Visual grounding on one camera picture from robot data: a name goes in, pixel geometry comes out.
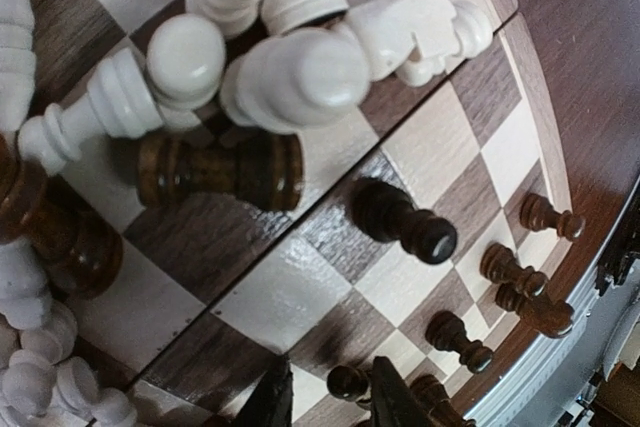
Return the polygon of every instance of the wooden table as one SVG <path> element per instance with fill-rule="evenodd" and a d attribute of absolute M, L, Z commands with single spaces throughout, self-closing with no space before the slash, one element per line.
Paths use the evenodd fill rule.
<path fill-rule="evenodd" d="M 519 0 L 551 93 L 576 212 L 587 231 L 554 276 L 566 296 L 595 260 L 640 173 L 640 0 Z M 456 398 L 467 409 L 535 333 L 518 326 L 489 372 Z"/>

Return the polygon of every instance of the dark wooden chess piece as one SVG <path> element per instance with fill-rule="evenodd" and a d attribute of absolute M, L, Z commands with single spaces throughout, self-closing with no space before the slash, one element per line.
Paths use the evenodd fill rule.
<path fill-rule="evenodd" d="M 430 210 L 417 210 L 407 193 L 379 180 L 356 192 L 352 216 L 356 226 L 372 239 L 400 240 L 405 251 L 427 264 L 448 260 L 458 243 L 451 222 Z"/>
<path fill-rule="evenodd" d="M 520 211 L 520 223 L 533 232 L 556 229 L 559 237 L 574 242 L 584 232 L 584 217 L 568 210 L 556 212 L 549 199 L 538 194 L 528 194 Z"/>
<path fill-rule="evenodd" d="M 475 427 L 475 420 L 465 420 L 451 405 L 444 386 L 433 375 L 423 375 L 411 384 L 411 392 L 427 413 L 429 425 Z"/>
<path fill-rule="evenodd" d="M 327 389 L 336 399 L 355 402 L 369 410 L 371 404 L 371 380 L 369 374 L 361 369 L 339 365 L 327 377 Z"/>
<path fill-rule="evenodd" d="M 515 312 L 526 325 L 552 339 L 566 337 L 573 329 L 573 307 L 563 300 L 553 303 L 546 292 L 527 299 L 504 284 L 496 293 L 496 304 Z"/>
<path fill-rule="evenodd" d="M 122 265 L 120 235 L 94 212 L 48 201 L 44 169 L 15 160 L 4 139 L 0 159 L 0 243 L 26 237 L 50 280 L 68 294 L 91 298 L 104 292 Z"/>
<path fill-rule="evenodd" d="M 138 154 L 138 196 L 149 207 L 170 205 L 193 192 L 234 195 L 265 211 L 296 208 L 304 186 L 300 140 L 260 132 L 231 149 L 195 149 L 151 135 Z"/>
<path fill-rule="evenodd" d="M 491 245 L 484 253 L 480 273 L 494 284 L 511 284 L 528 299 L 540 295 L 549 282 L 545 274 L 533 267 L 520 266 L 513 251 L 500 244 Z"/>
<path fill-rule="evenodd" d="M 436 314 L 429 322 L 425 338 L 436 350 L 460 354 L 460 363 L 474 374 L 484 371 L 493 360 L 490 348 L 467 338 L 464 322 L 453 312 Z"/>

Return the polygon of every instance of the dark wood grain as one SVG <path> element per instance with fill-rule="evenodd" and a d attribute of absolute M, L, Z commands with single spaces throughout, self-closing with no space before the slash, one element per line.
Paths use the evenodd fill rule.
<path fill-rule="evenodd" d="M 518 84 L 499 38 L 451 77 L 473 133 L 483 146 L 520 102 Z"/>
<path fill-rule="evenodd" d="M 336 365 L 364 362 L 394 331 L 356 290 L 334 307 L 289 352 L 291 361 L 324 378 Z"/>
<path fill-rule="evenodd" d="M 429 354 L 433 350 L 433 346 L 427 342 L 424 334 L 433 316 L 438 312 L 449 311 L 462 317 L 472 305 L 473 299 L 458 272 L 451 269 L 433 289 L 433 293 L 413 311 L 399 329 L 420 350 Z"/>
<path fill-rule="evenodd" d="M 458 248 L 453 262 L 459 261 L 478 240 L 500 210 L 500 202 L 481 155 L 469 164 L 433 207 L 458 229 Z"/>
<path fill-rule="evenodd" d="M 60 102 L 125 36 L 98 0 L 31 0 L 38 58 L 32 115 Z"/>
<path fill-rule="evenodd" d="M 520 210 L 522 209 L 524 198 L 528 193 L 535 193 L 545 197 L 548 195 L 540 161 L 536 162 L 504 206 L 504 213 L 507 216 L 507 222 L 511 228 L 511 234 L 513 235 L 516 247 L 519 247 L 522 242 L 524 242 L 524 239 L 530 232 L 520 223 Z"/>
<path fill-rule="evenodd" d="M 275 358 L 207 312 L 156 358 L 142 379 L 217 412 L 258 380 Z"/>
<path fill-rule="evenodd" d="M 519 2 L 555 108 L 574 212 L 588 225 L 549 286 L 552 295 L 566 296 L 594 261 L 640 172 L 640 0 Z M 518 326 L 455 403 L 477 402 L 535 336 Z"/>

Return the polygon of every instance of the light square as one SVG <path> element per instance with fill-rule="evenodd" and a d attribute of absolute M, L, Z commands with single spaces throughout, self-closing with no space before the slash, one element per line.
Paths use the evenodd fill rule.
<path fill-rule="evenodd" d="M 485 144 L 482 156 L 504 206 L 540 157 L 535 121 L 525 99 Z"/>
<path fill-rule="evenodd" d="M 437 287 L 452 266 L 451 262 L 426 265 L 395 243 L 355 288 L 394 327 L 398 327 Z"/>
<path fill-rule="evenodd" d="M 515 249 L 509 223 L 502 211 L 493 219 L 475 244 L 473 244 L 465 256 L 456 264 L 456 270 L 458 274 L 460 274 L 460 278 L 476 302 L 480 300 L 482 294 L 491 286 L 491 282 L 485 279 L 480 273 L 480 262 L 487 248 L 493 243 L 502 244 L 512 250 Z"/>
<path fill-rule="evenodd" d="M 101 296 L 70 298 L 80 335 L 140 372 L 205 305 L 126 240 L 122 270 Z"/>
<path fill-rule="evenodd" d="M 285 353 L 350 288 L 316 249 L 293 234 L 236 285 L 213 313 L 258 344 Z"/>
<path fill-rule="evenodd" d="M 449 82 L 383 148 L 423 208 L 433 206 L 479 152 L 467 116 Z"/>

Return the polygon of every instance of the chessboard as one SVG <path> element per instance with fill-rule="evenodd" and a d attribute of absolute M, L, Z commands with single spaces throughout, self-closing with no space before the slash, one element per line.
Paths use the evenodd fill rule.
<path fill-rule="evenodd" d="M 349 0 L 358 5 L 369 0 Z M 131 142 L 96 138 L 56 179 L 61 203 L 92 208 L 124 238 L 124 265 L 102 296 L 70 298 L 85 358 L 105 386 L 130 392 L 140 421 L 196 426 L 243 405 L 276 355 L 289 353 L 294 424 L 348 427 L 357 406 L 331 398 L 337 364 L 386 355 L 407 379 L 431 373 L 453 395 L 469 372 L 457 355 L 424 340 L 433 313 L 459 315 L 474 339 L 496 348 L 517 317 L 495 306 L 479 273 L 491 242 L 551 276 L 568 250 L 553 231 L 519 223 L 527 192 L 557 209 L 571 200 L 562 148 L 542 71 L 516 0 L 470 0 L 495 37 L 476 59 L 448 65 L 421 88 L 395 77 L 374 84 L 359 109 L 336 125 L 300 134 L 305 191 L 290 213 L 264 213 L 231 197 L 198 194 L 177 207 L 145 208 L 126 175 Z M 69 105 L 93 67 L 123 47 L 142 63 L 149 39 L 184 0 L 32 0 L 37 92 L 32 115 Z M 230 42 L 229 60 L 266 36 L 256 25 Z M 186 135 L 199 146 L 246 135 L 214 100 Z M 450 261 L 427 266 L 397 243 L 361 233 L 349 216 L 363 177 L 407 190 L 458 229 Z M 42 425 L 84 426 L 66 415 Z"/>

